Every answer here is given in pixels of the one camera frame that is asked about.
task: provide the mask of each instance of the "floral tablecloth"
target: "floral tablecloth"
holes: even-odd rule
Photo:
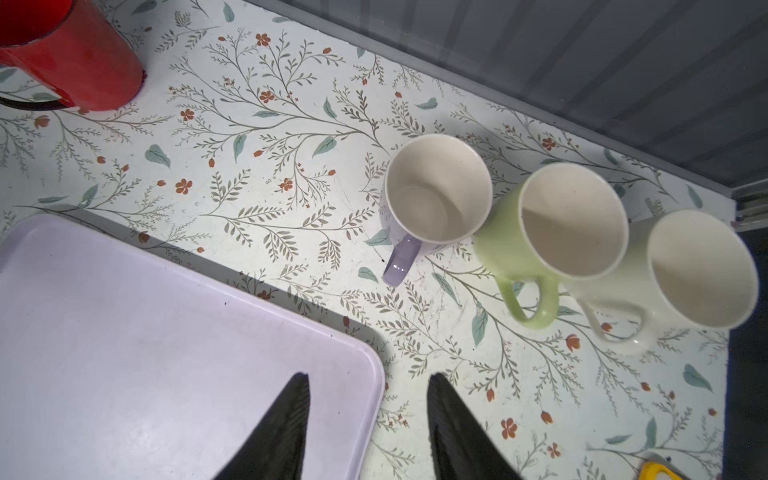
[[[77,218],[368,342],[387,391],[362,478],[433,477],[433,372],[525,478],[629,479],[651,454],[719,475],[726,336],[670,330],[621,357],[565,292],[550,329],[526,330],[470,242],[389,288],[378,206],[393,153],[434,132],[483,156],[496,196],[567,161],[608,179],[630,221],[681,208],[729,221],[731,200],[238,0],[101,7],[146,84],[119,111],[0,110],[3,236],[40,212]],[[51,96],[15,68],[0,69],[0,91]],[[519,285],[529,309],[537,295]]]

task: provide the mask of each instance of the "plastic tray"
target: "plastic tray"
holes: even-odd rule
[[[365,343],[58,217],[0,245],[0,478],[213,478],[295,372],[302,478],[357,478]]]

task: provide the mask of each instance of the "mug handle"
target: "mug handle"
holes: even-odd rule
[[[413,260],[416,260],[421,249],[422,241],[417,238],[406,235],[404,239],[400,240],[395,245],[384,269],[384,275],[382,275],[384,282],[391,286],[398,286],[406,278],[408,270],[413,265]]]
[[[4,55],[0,51],[0,64],[4,64],[6,67],[17,68],[14,65],[13,58],[10,55]],[[16,110],[26,111],[47,111],[47,110],[61,110],[62,108],[69,108],[71,105],[66,105],[58,100],[51,101],[18,101],[11,100],[10,98],[0,97],[0,105],[15,108]]]
[[[581,309],[584,311],[584,316],[589,320],[589,325],[594,330],[598,339],[609,349],[620,353],[621,355],[633,356],[645,353],[656,345],[656,342],[661,337],[659,322],[656,316],[650,311],[641,306],[635,305],[629,302],[611,302],[606,304],[606,307],[615,308],[616,310],[623,310],[624,312],[638,315],[641,319],[640,329],[631,337],[622,340],[610,340],[603,332],[600,326],[600,320],[595,314],[594,309],[585,300],[576,299]]]
[[[530,329],[544,329],[554,322],[560,308],[560,280],[554,276],[540,276],[536,279],[538,285],[538,308],[531,318],[525,315],[518,298],[515,295],[514,282],[512,280],[502,280],[497,278],[496,284],[498,291],[502,294],[504,304],[509,309],[512,316],[520,322],[521,325]]]
[[[62,108],[70,108],[71,105],[62,104],[58,100],[51,101],[17,101],[10,98],[0,97],[0,105],[6,107],[15,108],[16,110],[26,111],[48,111],[48,110],[61,110]]]

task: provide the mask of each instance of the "yellow object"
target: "yellow object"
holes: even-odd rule
[[[670,469],[660,463],[648,462],[643,465],[640,476],[637,480],[683,480],[679,475],[675,475]]]

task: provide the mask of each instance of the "mug rim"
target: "mug rim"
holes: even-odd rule
[[[416,235],[408,227],[406,227],[405,224],[403,224],[403,222],[398,218],[397,213],[392,208],[392,202],[389,201],[389,172],[392,171],[392,166],[394,165],[394,163],[397,160],[398,156],[402,153],[402,151],[405,150],[406,147],[409,147],[409,146],[411,146],[411,145],[413,145],[413,144],[415,144],[417,142],[420,142],[420,141],[430,140],[430,139],[435,139],[435,138],[451,141],[451,142],[453,142],[453,143],[455,143],[457,145],[460,145],[462,148],[466,148],[467,150],[472,152],[472,158],[475,161],[477,161],[482,166],[482,170],[485,173],[485,175],[483,175],[483,178],[485,180],[487,180],[486,184],[487,184],[487,187],[488,187],[488,204],[487,204],[487,206],[485,208],[485,212],[482,215],[482,220],[478,221],[477,224],[472,229],[470,229],[466,233],[463,233],[460,237],[456,237],[456,238],[450,239],[450,240],[430,240],[429,238],[422,237],[420,235]],[[426,134],[426,135],[422,135],[420,137],[413,138],[413,139],[405,142],[397,150],[397,152],[395,153],[395,156],[392,157],[392,160],[389,161],[389,166],[387,167],[386,172],[384,173],[384,191],[382,192],[382,194],[384,195],[384,198],[386,200],[386,204],[389,206],[389,211],[392,214],[392,217],[395,219],[397,224],[400,227],[402,227],[403,230],[406,231],[406,233],[408,235],[410,235],[411,237],[414,237],[414,238],[416,238],[418,240],[421,240],[422,242],[433,243],[435,245],[449,245],[451,243],[461,242],[461,241],[466,240],[467,238],[471,237],[476,231],[480,230],[480,227],[482,227],[482,225],[485,223],[485,220],[488,218],[488,215],[491,213],[491,207],[493,206],[493,182],[491,181],[491,173],[488,171],[488,167],[485,165],[485,161],[482,159],[480,154],[478,154],[477,151],[474,148],[472,148],[468,143],[466,143],[465,141],[463,141],[463,140],[461,140],[459,138],[452,137],[452,136],[446,135],[446,134]]]
[[[621,208],[621,211],[624,212],[625,221],[621,222],[621,236],[623,237],[623,241],[622,241],[619,254],[616,256],[616,258],[611,263],[611,265],[609,265],[599,273],[594,273],[592,275],[573,275],[572,273],[566,273],[552,266],[547,260],[544,259],[544,257],[541,256],[538,250],[536,250],[536,248],[533,246],[533,243],[531,242],[531,239],[528,237],[528,231],[525,229],[525,222],[523,222],[523,196],[525,195],[525,191],[531,185],[531,180],[539,176],[541,172],[554,169],[554,168],[574,168],[576,170],[587,171],[593,177],[596,177],[608,189],[608,191],[610,192],[609,194],[611,195],[611,198],[615,201],[615,203],[619,206],[619,208]],[[624,209],[624,204],[621,203],[621,198],[619,198],[618,194],[616,193],[616,190],[614,190],[611,187],[611,184],[608,183],[608,180],[605,180],[605,178],[603,178],[602,175],[593,172],[592,170],[584,167],[583,165],[572,164],[570,162],[563,161],[556,164],[545,165],[544,167],[539,168],[538,170],[533,172],[530,177],[525,179],[525,182],[523,182],[523,184],[520,187],[520,196],[518,198],[517,213],[518,213],[518,222],[521,227],[520,231],[522,232],[522,236],[523,236],[523,240],[525,241],[525,244],[528,245],[528,248],[531,249],[531,252],[533,252],[536,258],[538,258],[538,260],[542,262],[546,268],[555,272],[562,279],[596,280],[596,279],[602,278],[604,276],[607,276],[610,272],[616,270],[616,267],[619,266],[619,263],[621,263],[621,261],[624,259],[624,255],[626,255],[627,253],[627,247],[629,246],[629,222],[627,221],[627,211]]]
[[[59,23],[57,23],[56,25],[54,25],[54,27],[53,27],[53,28],[51,28],[50,30],[48,30],[47,32],[45,32],[43,35],[40,35],[40,36],[39,36],[39,37],[37,37],[37,38],[33,38],[32,40],[29,40],[29,41],[25,41],[25,42],[22,42],[22,43],[15,43],[15,44],[2,44],[2,43],[0,43],[0,48],[17,48],[17,47],[25,47],[25,46],[27,46],[27,45],[32,45],[32,44],[33,44],[33,43],[35,43],[36,41],[40,41],[40,40],[43,40],[44,38],[50,37],[50,36],[51,36],[51,35],[53,35],[53,34],[54,34],[54,33],[55,33],[55,32],[56,32],[56,31],[57,31],[59,28],[61,28],[61,26],[64,24],[64,22],[66,22],[66,21],[67,21],[67,19],[68,19],[68,18],[69,18],[69,17],[72,15],[72,11],[74,10],[74,7],[75,7],[75,5],[76,5],[76,4],[77,4],[79,1],[80,1],[80,0],[71,0],[71,3],[69,4],[69,10],[67,10],[67,13],[66,13],[66,15],[64,15],[64,17],[62,17],[62,18],[61,18],[61,20],[59,21]]]
[[[656,270],[654,269],[654,262],[651,258],[650,254],[650,241],[651,237],[653,237],[654,232],[657,228],[659,228],[659,225],[661,223],[666,223],[669,221],[672,221],[670,219],[673,219],[674,217],[679,217],[681,215],[691,215],[694,216],[706,218],[708,222],[711,222],[713,224],[719,225],[718,228],[722,227],[727,230],[728,233],[730,233],[730,237],[735,240],[736,248],[743,254],[745,254],[748,258],[752,259],[752,254],[750,253],[750,249],[746,247],[746,244],[743,240],[741,240],[741,237],[739,237],[736,232],[728,228],[728,226],[721,222],[717,217],[714,215],[708,214],[706,212],[694,210],[692,208],[684,208],[682,210],[676,210],[674,212],[670,212],[668,214],[663,215],[659,220],[650,228],[650,232],[648,233],[648,240],[645,245],[645,265],[648,269],[648,273],[650,274],[651,281],[653,282],[654,289],[659,294],[659,296],[663,299],[664,305],[666,305],[668,308],[672,309],[673,312],[675,312],[680,318],[685,319],[687,322],[690,322],[694,324],[697,328],[708,328],[708,329],[734,329],[738,326],[744,324],[747,320],[750,319],[752,316],[752,313],[755,310],[755,307],[757,306],[757,300],[760,297],[760,278],[757,275],[757,267],[755,266],[754,261],[750,261],[750,271],[748,275],[750,276],[750,279],[752,280],[752,284],[754,285],[754,290],[752,292],[753,298],[750,301],[750,308],[746,309],[746,313],[744,313],[741,317],[739,317],[738,320],[735,320],[731,322],[729,325],[725,326],[708,326],[704,325],[703,323],[697,322],[696,320],[691,319],[688,315],[685,313],[682,313],[669,299],[667,294],[664,292],[664,289],[661,288],[661,285],[659,284],[659,279],[656,276]]]

